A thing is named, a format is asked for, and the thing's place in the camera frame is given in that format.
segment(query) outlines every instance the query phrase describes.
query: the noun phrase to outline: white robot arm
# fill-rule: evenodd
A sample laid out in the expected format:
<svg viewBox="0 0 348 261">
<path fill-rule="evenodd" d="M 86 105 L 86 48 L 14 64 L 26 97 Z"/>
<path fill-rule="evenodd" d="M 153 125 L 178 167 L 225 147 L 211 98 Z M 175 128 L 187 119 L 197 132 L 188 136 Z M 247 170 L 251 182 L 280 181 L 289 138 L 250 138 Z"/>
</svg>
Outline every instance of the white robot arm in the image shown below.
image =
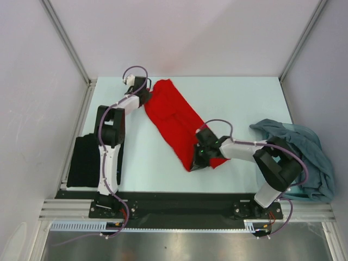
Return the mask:
<svg viewBox="0 0 348 261">
<path fill-rule="evenodd" d="M 135 92 L 144 84 L 144 81 L 146 81 L 145 77 L 136 77 L 132 74 L 129 75 L 124 81 L 124 83 L 129 86 L 129 89 L 125 93 L 125 96 L 128 97 L 128 95 Z M 104 122 L 101 122 L 101 119 L 104 112 L 108 109 L 108 106 L 101 105 L 98 107 L 95 124 L 95 135 L 98 135 L 99 126 L 100 124 L 102 124 L 101 137 L 106 148 L 105 152 L 105 149 L 101 144 L 99 144 L 98 146 L 100 152 L 100 181 L 98 184 L 98 192 L 100 195 L 110 195 L 110 191 L 106 188 L 106 185 L 104 183 L 103 168 L 109 188 L 113 193 L 116 193 L 118 191 L 122 169 L 123 143 L 126 135 L 125 117 L 132 111 L 141 107 L 150 99 L 150 97 L 151 94 L 145 86 L 135 95 L 127 98 L 125 101 L 120 103 L 120 105 L 109 110 L 104 119 Z M 101 200 L 100 206 L 108 208 L 102 202 L 103 201 Z"/>
<path fill-rule="evenodd" d="M 263 208 L 269 207 L 279 198 L 302 172 L 302 166 L 296 159 L 271 147 L 232 141 L 229 136 L 218 139 L 209 128 L 199 130 L 196 137 L 198 144 L 195 147 L 195 159 L 192 163 L 195 169 L 209 166 L 211 158 L 241 159 L 259 166 L 266 182 L 255 194 L 254 200 Z M 258 142 L 262 143 L 273 144 L 291 151 L 286 141 L 278 137 Z"/>
</svg>

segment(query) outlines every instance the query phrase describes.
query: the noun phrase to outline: cable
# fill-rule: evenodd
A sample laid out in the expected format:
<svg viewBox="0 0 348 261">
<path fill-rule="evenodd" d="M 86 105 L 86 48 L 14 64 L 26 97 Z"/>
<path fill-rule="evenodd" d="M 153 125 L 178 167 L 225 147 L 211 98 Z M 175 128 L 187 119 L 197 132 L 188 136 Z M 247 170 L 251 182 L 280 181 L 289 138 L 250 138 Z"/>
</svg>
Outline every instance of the cable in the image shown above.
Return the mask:
<svg viewBox="0 0 348 261">
<path fill-rule="evenodd" d="M 273 219 L 273 222 L 270 222 L 270 225 L 272 226 L 276 222 L 276 217 L 273 215 L 273 212 L 270 212 L 269 216 L 270 216 L 270 220 L 271 218 Z"/>
<path fill-rule="evenodd" d="M 119 230 L 118 230 L 117 232 L 115 232 L 114 234 L 112 234 L 112 235 L 107 235 L 107 236 L 105 237 L 106 239 L 108 239 L 108 238 L 113 238 L 113 237 L 117 236 L 117 235 L 124 229 L 124 227 L 127 225 L 127 222 L 128 222 L 128 219 L 129 219 L 129 208 L 128 208 L 127 204 L 111 190 L 111 188 L 109 187 L 109 185 L 108 185 L 108 183 L 107 183 L 107 181 L 106 181 L 106 177 L 105 177 L 105 158 L 106 158 L 106 156 L 107 156 L 107 154 L 106 154 L 106 153 L 107 153 L 107 148 L 105 147 L 105 144 L 104 144 L 104 142 L 103 142 L 103 140 L 102 140 L 102 135 L 101 135 L 101 134 L 102 134 L 102 126 L 103 126 L 103 122 L 104 122 L 104 120 L 105 120 L 105 117 L 106 117 L 107 113 L 108 113 L 111 109 L 113 109 L 114 107 L 118 106 L 120 103 L 124 102 L 126 99 L 132 97 L 132 96 L 135 95 L 138 91 L 140 91 L 144 86 L 146 86 L 146 84 L 147 84 L 147 79 L 148 79 L 148 73 L 147 73 L 146 69 L 145 69 L 144 67 L 140 66 L 140 65 L 134 65 L 134 66 L 131 66 L 131 67 L 129 67 L 128 69 L 126 69 L 125 72 L 123 73 L 122 79 L 124 79 L 126 73 L 127 73 L 130 69 L 133 69 L 133 68 L 141 68 L 141 69 L 143 69 L 143 70 L 145 71 L 146 79 L 145 79 L 144 83 L 143 83 L 142 86 L 141 86 L 139 89 L 137 89 L 135 92 L 133 92 L 133 93 L 131 93 L 131 94 L 125 96 L 124 98 L 122 98 L 122 99 L 120 99 L 118 102 L 116 102 L 115 104 L 109 106 L 109 107 L 105 110 L 105 112 L 104 112 L 104 114 L 103 114 L 103 116 L 102 116 L 102 118 L 101 118 L 101 120 L 100 120 L 99 129 L 98 129 L 98 139 L 99 139 L 99 142 L 100 142 L 101 146 L 103 146 L 103 148 L 104 148 L 104 156 L 103 156 L 103 162 L 102 162 L 102 177 L 103 177 L 103 179 L 104 179 L 104 184 L 105 184 L 107 190 L 110 192 L 110 194 L 112 194 L 118 201 L 120 201 L 120 202 L 124 205 L 124 207 L 125 207 L 125 209 L 126 209 L 126 216 L 125 216 L 125 221 L 123 222 L 123 225 L 122 225 L 122 226 L 119 228 Z M 93 235 L 102 236 L 103 234 L 102 234 L 102 233 L 90 233 L 90 234 L 86 234 L 86 235 L 81 235 L 81 236 L 79 236 L 79 237 L 72 238 L 72 239 L 69 239 L 69 240 L 67 240 L 67 241 L 64 241 L 64 242 L 61 242 L 61 243 L 58 243 L 58 244 L 54 244 L 54 245 L 52 245 L 52 246 L 61 246 L 61 245 L 65 245 L 65 244 L 70 243 L 70 242 L 73 242 L 73 241 L 75 241 L 75 240 L 78 240 L 78 239 L 81 239 L 81 238 L 90 237 L 90 236 L 93 236 Z"/>
<path fill-rule="evenodd" d="M 286 201 L 288 201 L 290 203 L 290 213 L 289 213 L 289 216 L 288 216 L 287 220 L 284 222 L 284 224 L 278 230 L 274 231 L 273 233 L 269 234 L 268 236 L 277 234 L 281 230 L 283 230 L 283 228 L 289 223 L 289 221 L 291 219 L 291 216 L 293 215 L 294 205 L 293 205 L 292 201 L 290 199 L 284 198 L 284 197 L 280 198 L 280 200 L 286 200 Z"/>
</svg>

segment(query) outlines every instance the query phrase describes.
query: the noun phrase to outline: black cloth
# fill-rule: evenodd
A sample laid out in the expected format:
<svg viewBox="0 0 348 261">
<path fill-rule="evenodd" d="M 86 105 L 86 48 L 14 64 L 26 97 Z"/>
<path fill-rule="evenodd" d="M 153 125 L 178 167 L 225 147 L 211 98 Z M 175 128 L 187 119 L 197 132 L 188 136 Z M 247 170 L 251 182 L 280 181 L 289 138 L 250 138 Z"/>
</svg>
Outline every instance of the black cloth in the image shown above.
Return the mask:
<svg viewBox="0 0 348 261">
<path fill-rule="evenodd" d="M 66 186 L 97 188 L 99 171 L 100 153 L 97 137 L 94 134 L 77 137 Z"/>
</svg>

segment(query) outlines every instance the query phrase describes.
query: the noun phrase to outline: stainless steel surface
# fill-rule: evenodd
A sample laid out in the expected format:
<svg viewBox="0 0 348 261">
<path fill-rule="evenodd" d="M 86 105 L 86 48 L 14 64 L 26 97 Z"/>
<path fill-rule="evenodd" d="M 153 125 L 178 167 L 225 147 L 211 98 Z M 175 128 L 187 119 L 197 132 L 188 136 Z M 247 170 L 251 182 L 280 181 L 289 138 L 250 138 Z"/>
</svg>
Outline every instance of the stainless steel surface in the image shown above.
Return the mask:
<svg viewBox="0 0 348 261">
<path fill-rule="evenodd" d="M 286 219 L 290 212 L 290 205 L 288 202 L 280 203 Z M 290 222 L 335 222 L 330 204 L 299 201 L 293 201 L 293 203 L 294 212 Z M 90 220 L 88 218 L 90 206 L 91 200 L 45 200 L 39 220 Z"/>
<path fill-rule="evenodd" d="M 290 59 L 288 60 L 282 74 L 280 75 L 280 82 L 281 84 L 283 83 L 285 77 L 287 76 L 291 66 L 293 65 L 296 57 L 300 54 L 300 51 L 304 45 L 304 43 L 306 42 L 309 34 L 311 33 L 312 29 L 314 28 L 316 22 L 318 21 L 322 11 L 324 10 L 324 7 L 326 5 L 326 3 L 328 2 L 328 0 L 320 0 L 320 2 L 318 3 L 315 12 L 313 13 L 312 17 L 310 18 L 306 28 L 304 29 L 299 42 L 297 43 L 293 53 L 290 56 Z"/>
<path fill-rule="evenodd" d="M 54 11 L 54 8 L 52 6 L 52 3 L 50 0 L 40 0 L 44 10 L 46 11 L 49 19 L 51 20 L 57 34 L 59 35 L 60 39 L 62 40 L 67 52 L 69 53 L 69 56 L 71 57 L 72 61 L 76 65 L 76 68 L 78 69 L 79 73 L 81 74 L 81 77 L 86 82 L 86 85 L 89 85 L 90 79 L 88 78 L 87 72 L 80 60 L 80 58 L 77 55 L 77 52 L 75 48 L 73 47 L 69 37 L 66 34 L 66 31 L 62 25 L 62 23 L 59 20 L 59 17 L 57 13 Z"/>
<path fill-rule="evenodd" d="M 333 260 L 321 223 L 291 223 L 271 240 L 252 234 L 121 233 L 109 240 L 88 237 L 50 247 L 78 235 L 50 232 L 42 261 Z"/>
</svg>

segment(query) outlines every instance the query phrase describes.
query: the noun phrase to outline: gray cloth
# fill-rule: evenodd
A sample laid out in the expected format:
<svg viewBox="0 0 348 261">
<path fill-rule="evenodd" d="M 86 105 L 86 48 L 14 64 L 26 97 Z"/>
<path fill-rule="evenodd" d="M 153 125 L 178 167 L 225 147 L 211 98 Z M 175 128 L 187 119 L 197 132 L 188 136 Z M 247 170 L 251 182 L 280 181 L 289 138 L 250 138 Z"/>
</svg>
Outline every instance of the gray cloth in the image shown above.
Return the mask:
<svg viewBox="0 0 348 261">
<path fill-rule="evenodd" d="M 320 141 L 316 134 L 300 125 L 291 125 L 265 119 L 250 128 L 263 133 L 264 139 L 277 136 L 285 139 L 299 156 L 309 171 L 308 181 L 302 185 L 304 197 L 300 195 L 286 195 L 295 200 L 313 200 L 330 202 L 334 197 L 333 166 L 331 161 L 321 150 Z"/>
</svg>

